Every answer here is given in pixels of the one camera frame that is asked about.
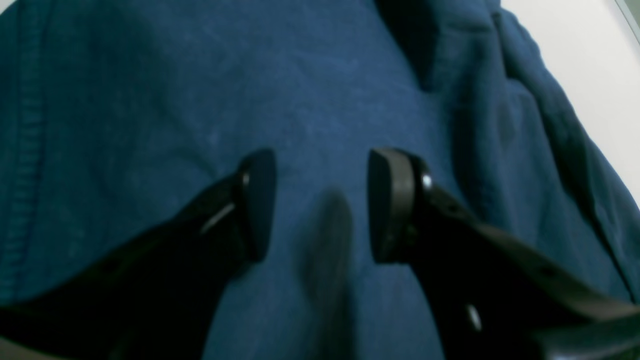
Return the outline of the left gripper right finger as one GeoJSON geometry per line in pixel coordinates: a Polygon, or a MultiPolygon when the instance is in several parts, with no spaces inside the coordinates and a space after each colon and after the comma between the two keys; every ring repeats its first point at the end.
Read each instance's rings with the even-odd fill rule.
{"type": "Polygon", "coordinates": [[[448,360],[637,360],[639,307],[596,292],[471,215],[425,161],[375,148],[367,161],[370,246],[407,264],[448,360]]]}

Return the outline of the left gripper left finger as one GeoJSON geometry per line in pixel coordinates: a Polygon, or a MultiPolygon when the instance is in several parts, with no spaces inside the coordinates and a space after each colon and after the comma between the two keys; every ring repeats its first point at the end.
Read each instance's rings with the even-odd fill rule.
{"type": "Polygon", "coordinates": [[[1,336],[69,360],[200,360],[226,285],[270,246],[271,149],[59,287],[2,306],[1,336]]]}

